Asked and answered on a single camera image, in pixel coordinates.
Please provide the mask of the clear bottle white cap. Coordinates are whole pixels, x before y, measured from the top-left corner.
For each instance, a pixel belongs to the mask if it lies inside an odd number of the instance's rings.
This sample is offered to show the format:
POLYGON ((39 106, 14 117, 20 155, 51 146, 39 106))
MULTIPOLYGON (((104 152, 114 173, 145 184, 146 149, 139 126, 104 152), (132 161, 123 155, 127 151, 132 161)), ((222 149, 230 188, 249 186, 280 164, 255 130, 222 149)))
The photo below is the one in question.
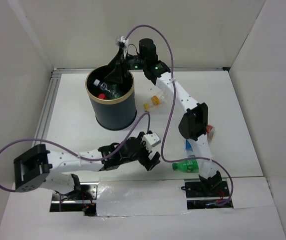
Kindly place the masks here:
POLYGON ((101 82, 100 80, 96 79, 93 82, 93 85, 101 89, 102 92, 105 94, 111 94, 112 93, 112 86, 106 82, 101 82))

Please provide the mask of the green bottle green cap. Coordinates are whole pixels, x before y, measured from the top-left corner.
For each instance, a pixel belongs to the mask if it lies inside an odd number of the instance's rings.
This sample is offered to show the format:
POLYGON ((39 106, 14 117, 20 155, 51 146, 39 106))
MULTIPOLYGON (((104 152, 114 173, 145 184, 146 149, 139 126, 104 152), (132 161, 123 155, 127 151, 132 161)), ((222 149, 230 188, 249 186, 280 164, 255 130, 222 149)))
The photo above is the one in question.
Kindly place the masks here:
POLYGON ((199 166, 195 159, 172 163, 172 169, 183 173, 198 173, 199 166))

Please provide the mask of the blue-label blue-cap bottle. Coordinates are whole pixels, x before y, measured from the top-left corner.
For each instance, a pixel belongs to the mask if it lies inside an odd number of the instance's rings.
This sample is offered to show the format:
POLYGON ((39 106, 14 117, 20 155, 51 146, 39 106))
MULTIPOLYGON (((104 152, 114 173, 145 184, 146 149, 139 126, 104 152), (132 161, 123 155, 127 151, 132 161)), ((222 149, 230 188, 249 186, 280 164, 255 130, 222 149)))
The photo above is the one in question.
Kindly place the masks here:
POLYGON ((191 158, 191 159, 195 158, 193 148, 187 139, 185 140, 185 151, 186 151, 187 158, 191 158))

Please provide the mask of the small orange-cap bottle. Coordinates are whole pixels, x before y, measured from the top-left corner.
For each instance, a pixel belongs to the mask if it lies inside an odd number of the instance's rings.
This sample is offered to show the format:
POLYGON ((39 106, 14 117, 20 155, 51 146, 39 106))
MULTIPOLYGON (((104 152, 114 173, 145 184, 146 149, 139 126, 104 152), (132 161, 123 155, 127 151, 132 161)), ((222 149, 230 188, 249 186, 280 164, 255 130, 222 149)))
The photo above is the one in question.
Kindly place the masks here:
POLYGON ((206 134, 207 134, 208 142, 211 142, 215 135, 215 128, 212 125, 207 125, 206 134))

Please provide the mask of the red-label red-cap bottle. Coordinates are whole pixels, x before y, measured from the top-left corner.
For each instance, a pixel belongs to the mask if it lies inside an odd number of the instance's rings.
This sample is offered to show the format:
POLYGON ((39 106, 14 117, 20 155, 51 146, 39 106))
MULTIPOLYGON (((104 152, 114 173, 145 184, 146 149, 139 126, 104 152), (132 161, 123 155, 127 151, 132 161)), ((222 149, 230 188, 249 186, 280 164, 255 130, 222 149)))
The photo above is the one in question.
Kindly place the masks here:
POLYGON ((101 100, 103 100, 103 99, 106 100, 107 96, 105 94, 101 93, 101 94, 98 95, 98 98, 101 99, 101 100))

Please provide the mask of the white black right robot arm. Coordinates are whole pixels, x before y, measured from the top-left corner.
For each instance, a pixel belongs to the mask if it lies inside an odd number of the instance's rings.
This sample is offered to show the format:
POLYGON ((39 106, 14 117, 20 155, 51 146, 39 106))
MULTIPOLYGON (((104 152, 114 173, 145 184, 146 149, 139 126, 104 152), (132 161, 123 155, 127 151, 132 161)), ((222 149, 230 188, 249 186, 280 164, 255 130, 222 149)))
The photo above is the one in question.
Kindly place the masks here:
POLYGON ((119 37, 116 44, 119 50, 108 64, 111 71, 104 78, 105 81, 124 84, 127 82, 130 70, 143 70, 148 80, 172 97, 172 107, 182 107, 184 114, 178 125, 181 136, 186 140, 195 142, 203 140, 207 134, 208 106, 190 97, 175 80, 173 67, 168 67, 158 59, 153 40, 150 38, 141 39, 136 55, 128 54, 129 43, 126 37, 119 37))

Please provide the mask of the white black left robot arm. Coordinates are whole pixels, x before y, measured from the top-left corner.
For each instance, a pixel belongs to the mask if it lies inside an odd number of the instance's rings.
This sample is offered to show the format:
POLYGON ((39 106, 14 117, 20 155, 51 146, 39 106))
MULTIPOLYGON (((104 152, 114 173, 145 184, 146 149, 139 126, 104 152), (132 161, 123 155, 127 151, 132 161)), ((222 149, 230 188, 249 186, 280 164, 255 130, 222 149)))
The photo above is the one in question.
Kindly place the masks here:
POLYGON ((150 171, 160 163, 158 152, 149 157, 160 142, 156 133, 140 132, 138 137, 128 138, 120 149, 117 143, 112 143, 74 156, 67 151, 49 151, 44 144, 35 145, 13 161, 15 192, 26 193, 44 188, 71 200, 77 199, 82 188, 75 172, 111 171, 134 161, 150 171))

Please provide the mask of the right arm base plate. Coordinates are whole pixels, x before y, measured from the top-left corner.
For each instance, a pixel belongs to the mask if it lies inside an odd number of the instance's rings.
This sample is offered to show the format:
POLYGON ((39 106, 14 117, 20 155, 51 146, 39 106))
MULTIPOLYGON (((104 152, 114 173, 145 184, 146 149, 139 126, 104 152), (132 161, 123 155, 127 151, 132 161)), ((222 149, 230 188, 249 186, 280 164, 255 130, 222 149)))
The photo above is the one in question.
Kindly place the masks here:
POLYGON ((188 210, 233 208, 232 201, 217 205, 217 202, 226 200, 230 196, 226 181, 222 181, 210 192, 203 191, 200 181, 186 181, 181 190, 186 194, 188 210))

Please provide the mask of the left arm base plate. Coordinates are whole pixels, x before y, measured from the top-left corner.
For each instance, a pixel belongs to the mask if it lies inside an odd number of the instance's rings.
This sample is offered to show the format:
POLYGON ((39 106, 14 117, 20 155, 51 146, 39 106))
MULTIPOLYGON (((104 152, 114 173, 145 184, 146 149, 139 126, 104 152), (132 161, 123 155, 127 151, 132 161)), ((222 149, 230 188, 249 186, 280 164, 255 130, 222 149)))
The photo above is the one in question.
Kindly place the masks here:
POLYGON ((70 196, 53 192, 50 213, 82 212, 84 216, 97 216, 96 206, 99 182, 82 182, 81 191, 70 196))

